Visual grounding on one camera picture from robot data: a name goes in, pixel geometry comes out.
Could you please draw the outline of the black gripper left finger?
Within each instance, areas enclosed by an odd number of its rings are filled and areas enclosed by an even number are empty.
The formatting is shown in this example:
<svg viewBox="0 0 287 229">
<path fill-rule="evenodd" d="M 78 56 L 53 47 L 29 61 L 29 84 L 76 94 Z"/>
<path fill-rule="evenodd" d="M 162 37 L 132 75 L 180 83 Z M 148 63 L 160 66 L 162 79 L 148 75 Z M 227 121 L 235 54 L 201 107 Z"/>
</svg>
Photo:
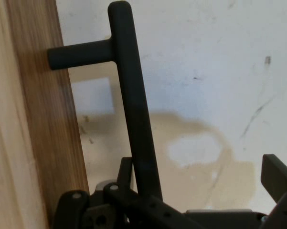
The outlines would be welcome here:
<svg viewBox="0 0 287 229">
<path fill-rule="evenodd" d="M 197 229 L 198 223 L 153 196 L 130 188 L 132 158 L 121 159 L 116 182 L 93 195 L 64 193 L 57 205 L 53 229 Z"/>
</svg>

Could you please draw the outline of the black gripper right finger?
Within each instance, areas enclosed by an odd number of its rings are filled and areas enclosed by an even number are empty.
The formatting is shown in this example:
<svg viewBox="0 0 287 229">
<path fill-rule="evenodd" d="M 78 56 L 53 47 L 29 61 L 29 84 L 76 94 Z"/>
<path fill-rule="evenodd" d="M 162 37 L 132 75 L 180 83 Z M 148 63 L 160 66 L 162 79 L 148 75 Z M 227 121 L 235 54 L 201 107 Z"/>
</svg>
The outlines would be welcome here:
<svg viewBox="0 0 287 229">
<path fill-rule="evenodd" d="M 276 205 L 262 229 L 287 229 L 287 166 L 275 155 L 263 155 L 261 183 Z"/>
</svg>

